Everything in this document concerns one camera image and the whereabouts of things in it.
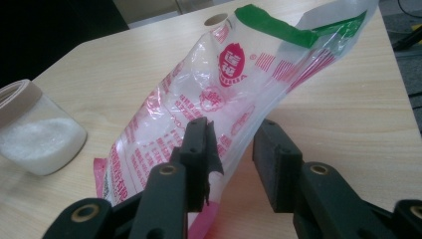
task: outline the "plastic packaging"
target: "plastic packaging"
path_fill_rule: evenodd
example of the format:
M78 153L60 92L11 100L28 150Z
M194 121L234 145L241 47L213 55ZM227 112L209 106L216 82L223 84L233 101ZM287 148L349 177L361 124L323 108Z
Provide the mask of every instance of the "plastic packaging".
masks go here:
M50 174L79 152L87 132L31 81L0 90L0 154L37 175Z
M189 214L189 238L202 238L262 120L289 91L345 55L376 6L335 1L307 12L297 27L253 5L237 9L151 92L109 157L95 160L98 196L118 204L142 191L151 167L180 145L187 123L208 117L225 174L210 174L210 206Z

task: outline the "sugar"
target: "sugar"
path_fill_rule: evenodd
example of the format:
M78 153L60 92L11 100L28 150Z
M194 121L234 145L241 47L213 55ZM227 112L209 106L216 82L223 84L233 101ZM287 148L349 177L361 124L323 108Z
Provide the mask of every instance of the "sugar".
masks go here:
M72 119L43 119L0 132L0 152L38 175L68 163L85 142L85 130Z

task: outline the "plastic bag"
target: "plastic bag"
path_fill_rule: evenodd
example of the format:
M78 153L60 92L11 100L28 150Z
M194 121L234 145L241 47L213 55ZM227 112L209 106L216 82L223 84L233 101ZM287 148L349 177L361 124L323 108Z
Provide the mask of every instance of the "plastic bag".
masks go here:
M335 1L297 27L247 5L203 35L150 93L109 157L95 160L98 196L116 205L142 191L149 170L181 144L190 120L214 121L225 175L210 174L210 205L189 214L189 238L202 238L221 193L264 117L292 89L345 55L377 1Z

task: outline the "table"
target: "table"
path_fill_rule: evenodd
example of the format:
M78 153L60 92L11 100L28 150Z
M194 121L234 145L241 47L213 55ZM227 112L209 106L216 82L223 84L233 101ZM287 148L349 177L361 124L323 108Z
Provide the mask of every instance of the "table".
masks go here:
M234 1L81 44L34 82L89 133L66 167L31 175L0 160L0 235L40 238L73 202L96 196L93 159L114 140L149 92L181 61L203 23L254 2L296 24L326 2ZM354 49L291 92L268 116L298 145L305 161L334 166L365 200L391 210L422 195L422 143L377 10ZM291 214L275 214L246 150L227 185L211 238L296 238Z

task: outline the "green strip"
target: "green strip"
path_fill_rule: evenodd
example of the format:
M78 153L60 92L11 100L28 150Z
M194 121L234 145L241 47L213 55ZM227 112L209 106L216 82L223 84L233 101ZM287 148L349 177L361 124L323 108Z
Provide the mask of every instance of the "green strip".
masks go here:
M337 33L344 38L353 37L365 19L366 11L357 17L313 29L318 36Z
M292 27L252 4L236 9L235 14L246 26L301 47L310 48L318 39L317 33Z
M301 47L311 48L323 35L336 33L344 38L353 37L362 25L366 12L357 17L312 30L299 30L286 22L271 17L266 11L252 4L236 9L235 14L239 21L250 28Z

